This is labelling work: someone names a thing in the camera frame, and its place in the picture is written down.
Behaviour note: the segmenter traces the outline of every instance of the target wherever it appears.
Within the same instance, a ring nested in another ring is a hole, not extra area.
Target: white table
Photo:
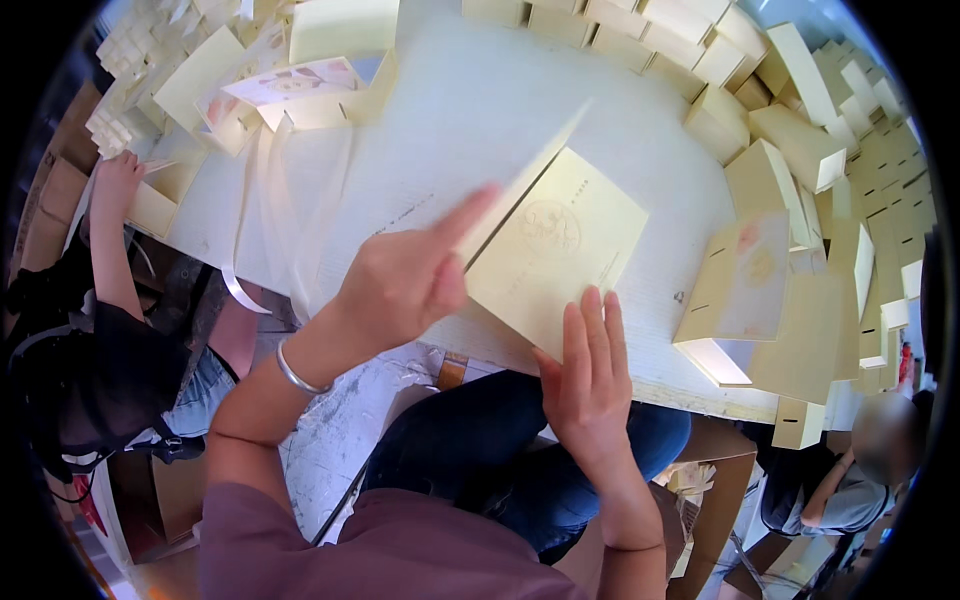
[[[734,219],[721,165],[683,129],[688,104],[666,83],[606,57],[464,19],[459,0],[407,1],[396,35],[400,65],[381,122],[354,135],[342,205],[324,240],[324,296],[339,288],[370,235],[431,223],[486,180],[509,182],[587,99],[569,146],[650,213],[616,286],[624,302],[638,399],[731,419],[773,422],[777,397],[715,387],[670,344],[710,236]],[[290,194],[305,218],[345,130],[295,133],[286,149]],[[224,215],[239,202],[247,152],[211,155],[165,243],[214,266],[228,253]],[[249,199],[237,275],[289,294]],[[470,357],[536,372],[529,345],[489,315],[452,317],[422,337]],[[834,390],[831,396],[849,396]],[[827,426],[834,410],[828,410]]]

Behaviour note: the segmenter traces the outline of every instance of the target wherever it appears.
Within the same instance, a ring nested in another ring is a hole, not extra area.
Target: wrist
[[[376,355],[364,350],[357,337],[339,305],[331,302],[287,340],[283,357],[300,379],[322,388]]]

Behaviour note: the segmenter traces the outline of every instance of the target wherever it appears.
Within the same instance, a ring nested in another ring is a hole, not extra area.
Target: stack of boxes
[[[792,23],[763,31],[727,0],[463,5],[467,16],[589,45],[692,104],[684,127],[725,167],[739,221],[711,240],[674,345],[717,385],[778,394],[776,445],[820,439],[834,381],[868,395],[898,385],[899,330],[936,215],[905,105],[879,65],[848,41],[811,53]],[[773,213],[782,229],[763,225]],[[756,262],[723,256],[740,250],[736,239],[774,230],[782,243]],[[770,281],[787,264],[781,289]],[[767,277],[767,296],[743,269]],[[779,320],[759,327],[737,312],[751,301],[779,302]]]

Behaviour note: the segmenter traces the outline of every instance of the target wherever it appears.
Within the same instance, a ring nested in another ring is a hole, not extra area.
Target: bracelet
[[[280,343],[276,345],[276,363],[280,367],[280,370],[283,372],[283,374],[286,375],[290,383],[313,396],[320,396],[329,393],[330,390],[333,389],[332,382],[323,386],[322,388],[315,388],[306,381],[300,379],[300,377],[294,373],[293,369],[290,368],[290,365],[287,364],[286,359],[283,358],[283,344],[285,342],[286,340],[281,340]]]

